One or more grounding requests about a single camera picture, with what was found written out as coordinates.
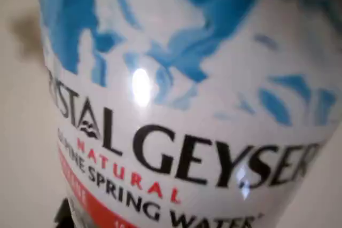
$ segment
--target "blue design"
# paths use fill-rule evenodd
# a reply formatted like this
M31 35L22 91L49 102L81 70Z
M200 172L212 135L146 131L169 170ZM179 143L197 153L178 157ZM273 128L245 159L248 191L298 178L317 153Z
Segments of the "blue design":
M213 117L218 120L230 120L230 116L225 112L215 112Z
M95 67L92 80L105 86L106 61L100 53L107 53L121 43L116 32L100 33L95 14L95 0L40 0L43 24L48 29L52 49L62 66L77 74L80 61L78 45L82 32L89 29L94 42Z
M255 114L255 110L252 108L252 106L247 102L243 94L239 94L239 100L240 100L240 105L238 106L239 109L248 112L251 115Z
M292 125L285 103L283 103L283 101L281 101L277 96L266 89L260 89L259 99L261 105L268 110L276 122L288 127Z
M331 108L337 101L336 95L326 89L318 90L318 104L315 112L315 123L317 125L327 125Z
M305 102L306 106L309 106L312 93L310 87L305 82L302 75L287 75L287 76L271 76L269 81L282 85L283 87L290 88L297 93Z
M269 36L266 36L264 34L255 34L254 40L258 43L265 45L268 49L271 49L272 51L278 51L279 49L278 43L275 42Z
M139 54L135 52L127 52L123 55L125 64L131 74L139 68Z
M175 99L171 106L176 109L181 109L183 111L190 108L191 98L197 96L197 88L193 85L188 92L186 92L183 96Z
M123 17L125 18L126 22L128 22L133 28L141 30L142 27L140 23L134 16L132 8L127 0L118 0L120 9L122 12Z
M166 96L173 85L173 77L169 70L160 68L156 73L156 83L159 86L159 92L154 99L156 104L165 104Z
M204 27L180 30L170 38L166 49L157 42L151 42L151 48L146 53L164 68L157 74L161 91L157 102L161 96L163 99L167 97L172 86L173 79L168 71L170 67L175 67L195 83L207 79L207 75L200 68L201 62L212 55L224 39L233 35L255 2L255 0L189 1L202 11L206 19Z

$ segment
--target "plastic bottle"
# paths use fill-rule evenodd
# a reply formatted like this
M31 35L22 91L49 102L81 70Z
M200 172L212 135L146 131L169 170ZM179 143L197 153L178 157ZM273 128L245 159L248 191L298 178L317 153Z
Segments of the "plastic bottle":
M40 4L78 227L275 226L341 118L336 0Z

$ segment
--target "bottle label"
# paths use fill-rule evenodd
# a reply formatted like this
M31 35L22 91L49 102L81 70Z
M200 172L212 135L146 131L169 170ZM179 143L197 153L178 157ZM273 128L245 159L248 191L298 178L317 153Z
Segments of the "bottle label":
M80 225L274 227L342 113L332 0L40 2Z

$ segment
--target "red stripe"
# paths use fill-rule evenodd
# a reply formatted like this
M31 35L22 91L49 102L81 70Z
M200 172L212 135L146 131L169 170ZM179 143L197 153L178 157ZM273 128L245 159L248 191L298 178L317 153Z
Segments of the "red stripe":
M113 213L100 203L81 183L81 181L73 173L71 167L63 156L58 147L59 159L62 166L63 173L72 188L74 195L83 205L92 220L101 228L137 228L128 223L119 215Z

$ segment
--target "mountain logo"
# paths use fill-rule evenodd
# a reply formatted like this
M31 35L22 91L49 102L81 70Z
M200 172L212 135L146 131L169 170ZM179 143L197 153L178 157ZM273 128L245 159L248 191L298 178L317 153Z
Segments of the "mountain logo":
M80 131L83 131L89 138L98 139L96 130L94 129L94 124L83 120L79 127Z
M88 98L83 105L77 128L84 132L89 138L99 139L100 137L98 125Z

